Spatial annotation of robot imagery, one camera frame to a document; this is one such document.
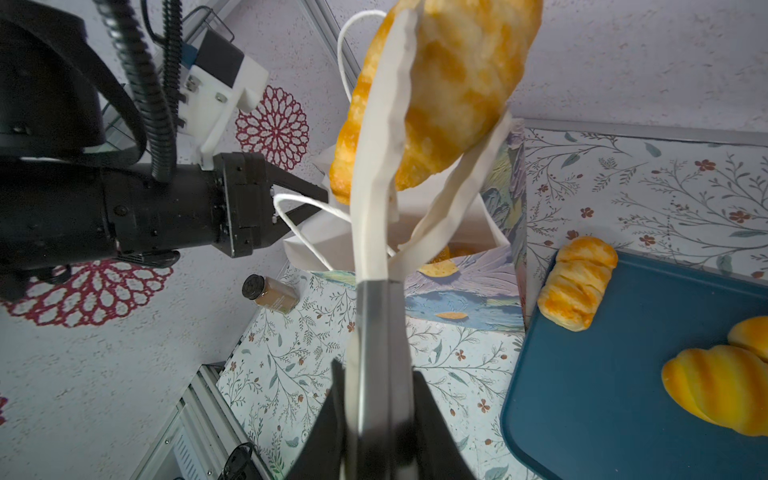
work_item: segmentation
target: jar lid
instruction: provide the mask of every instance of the jar lid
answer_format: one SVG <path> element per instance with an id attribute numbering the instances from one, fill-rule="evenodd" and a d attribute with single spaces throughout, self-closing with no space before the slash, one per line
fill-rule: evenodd
<path id="1" fill-rule="evenodd" d="M 243 282 L 243 296 L 248 300 L 255 300 L 264 291 L 264 277 L 251 275 Z"/>

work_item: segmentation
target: teal tray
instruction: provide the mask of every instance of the teal tray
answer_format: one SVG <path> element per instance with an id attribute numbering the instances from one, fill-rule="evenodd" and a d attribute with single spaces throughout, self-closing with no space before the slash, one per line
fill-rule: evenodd
<path id="1" fill-rule="evenodd" d="M 768 437 L 691 415 L 661 382 L 681 350 L 727 343 L 759 315 L 764 286 L 620 253 L 590 329 L 534 311 L 501 413 L 507 446 L 546 480 L 768 478 Z"/>

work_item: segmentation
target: white rope handle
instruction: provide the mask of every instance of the white rope handle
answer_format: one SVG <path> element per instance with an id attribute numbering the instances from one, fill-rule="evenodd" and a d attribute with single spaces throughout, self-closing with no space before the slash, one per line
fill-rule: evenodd
<path id="1" fill-rule="evenodd" d="M 350 103 L 352 103 L 352 92 L 349 90 L 349 84 L 347 83 L 346 75 L 344 74 L 344 62 L 341 56 L 341 48 L 344 45 L 344 35 L 346 35 L 346 31 L 349 30 L 349 27 L 351 27 L 353 23 L 365 17 L 383 18 L 386 17 L 386 12 L 381 10 L 363 10 L 362 12 L 357 12 L 344 23 L 344 26 L 341 27 L 341 30 L 339 31 L 339 38 L 336 40 L 336 62 L 339 64 L 339 75 L 341 75 L 341 82 L 344 84 L 346 98 Z"/>
<path id="2" fill-rule="evenodd" d="M 347 223 L 352 223 L 352 219 L 349 218 L 349 215 L 347 212 L 344 212 L 342 210 L 339 210 L 338 208 L 331 207 L 329 204 L 325 202 L 321 202 L 319 200 L 315 200 L 314 198 L 310 197 L 304 197 L 303 195 L 298 194 L 275 194 L 275 196 L 272 199 L 272 205 L 275 207 L 275 212 L 280 216 L 280 218 L 283 219 L 283 222 L 286 223 L 288 228 L 290 228 L 290 231 L 293 232 L 294 235 L 296 235 L 296 238 L 301 240 L 301 242 L 306 245 L 308 249 L 312 253 L 315 254 L 315 257 L 317 257 L 318 260 L 327 268 L 328 270 L 335 270 L 331 263 L 328 261 L 328 259 L 325 258 L 325 256 L 317 250 L 317 248 L 312 244 L 312 242 L 307 239 L 303 233 L 301 233 L 301 230 L 299 230 L 299 227 L 296 226 L 294 222 L 291 221 L 290 218 L 288 218 L 288 215 L 286 215 L 285 211 L 283 211 L 283 207 L 280 206 L 281 202 L 287 201 L 287 200 L 293 200 L 296 202 L 301 202 L 303 204 L 309 204 L 314 205 L 315 207 L 318 207 L 321 210 L 324 210 L 328 212 L 329 214 L 335 215 L 336 217 L 344 220 Z M 387 253 L 390 257 L 395 256 L 395 251 L 387 246 Z"/>

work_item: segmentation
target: red doily pattern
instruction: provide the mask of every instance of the red doily pattern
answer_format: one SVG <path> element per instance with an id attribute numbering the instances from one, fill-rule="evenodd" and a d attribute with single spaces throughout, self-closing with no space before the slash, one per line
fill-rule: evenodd
<path id="1" fill-rule="evenodd" d="M 292 170 L 306 154 L 310 126 L 301 104 L 282 88 L 267 86 L 256 110 L 241 111 L 235 123 L 243 151 L 261 152 L 283 170 Z"/>
<path id="2" fill-rule="evenodd" d="M 8 403 L 8 399 L 6 399 L 4 396 L 0 396 L 0 425 L 5 423 L 5 417 L 2 415 L 2 408 L 6 403 Z"/>
<path id="3" fill-rule="evenodd" d="M 36 281 L 24 299 L 4 304 L 11 315 L 39 326 L 104 325 L 146 305 L 172 273 L 113 260 L 83 263 L 72 267 L 72 278 L 63 285 Z"/>

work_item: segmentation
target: croissant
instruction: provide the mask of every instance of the croissant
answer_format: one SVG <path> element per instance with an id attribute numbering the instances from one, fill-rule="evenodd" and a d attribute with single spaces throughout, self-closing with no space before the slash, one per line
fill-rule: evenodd
<path id="1" fill-rule="evenodd" d="M 586 330 L 618 265 L 616 250 L 595 237 L 579 237 L 558 252 L 538 296 L 539 311 L 573 332 Z"/>
<path id="2" fill-rule="evenodd" d="M 756 316 L 734 325 L 728 332 L 728 343 L 768 362 L 768 316 Z"/>
<path id="3" fill-rule="evenodd" d="M 689 413 L 742 435 L 768 435 L 768 365 L 748 350 L 687 349 L 661 370 L 664 388 Z"/>
<path id="4" fill-rule="evenodd" d="M 395 16 L 418 3 L 399 0 L 368 48 L 329 172 L 331 190 L 343 204 L 349 204 L 360 125 L 387 34 Z M 425 0 L 397 190 L 450 167 L 493 128 L 523 76 L 541 5 L 542 0 Z"/>

